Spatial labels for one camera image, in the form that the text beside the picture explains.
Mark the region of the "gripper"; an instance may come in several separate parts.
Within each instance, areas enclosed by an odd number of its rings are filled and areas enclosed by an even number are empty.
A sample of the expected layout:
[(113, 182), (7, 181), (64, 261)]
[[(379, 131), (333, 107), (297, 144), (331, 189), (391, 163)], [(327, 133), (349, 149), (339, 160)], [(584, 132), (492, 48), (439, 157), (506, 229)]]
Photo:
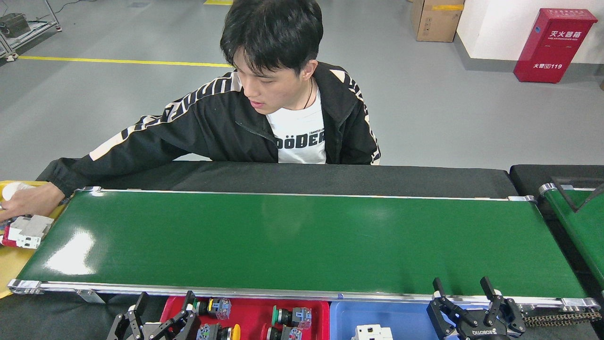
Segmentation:
[(194, 292), (185, 295), (181, 311), (164, 323), (143, 323), (142, 315), (147, 307), (149, 295), (142, 292), (135, 305), (125, 314), (117, 314), (107, 340), (194, 340), (200, 320)]

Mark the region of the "person's right hand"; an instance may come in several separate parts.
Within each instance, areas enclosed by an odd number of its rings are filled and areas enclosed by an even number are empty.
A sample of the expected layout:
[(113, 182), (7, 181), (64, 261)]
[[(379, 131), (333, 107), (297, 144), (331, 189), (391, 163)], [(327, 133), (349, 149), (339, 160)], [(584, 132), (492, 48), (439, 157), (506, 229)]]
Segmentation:
[(1, 202), (0, 220), (22, 215), (49, 217), (65, 197), (65, 194), (50, 182), (16, 191), (11, 199)]

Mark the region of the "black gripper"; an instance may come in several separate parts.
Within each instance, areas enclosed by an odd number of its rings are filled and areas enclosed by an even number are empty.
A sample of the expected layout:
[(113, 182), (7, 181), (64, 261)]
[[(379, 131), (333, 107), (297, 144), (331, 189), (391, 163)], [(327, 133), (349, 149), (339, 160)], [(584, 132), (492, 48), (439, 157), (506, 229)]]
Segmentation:
[(448, 338), (457, 332), (460, 340), (509, 340), (508, 333), (526, 331), (522, 313), (514, 299), (503, 297), (487, 276), (481, 278), (480, 285), (490, 304), (484, 318), (472, 319), (467, 310), (446, 297), (440, 278), (434, 278), (432, 286), (435, 292), (427, 313), (439, 338)]

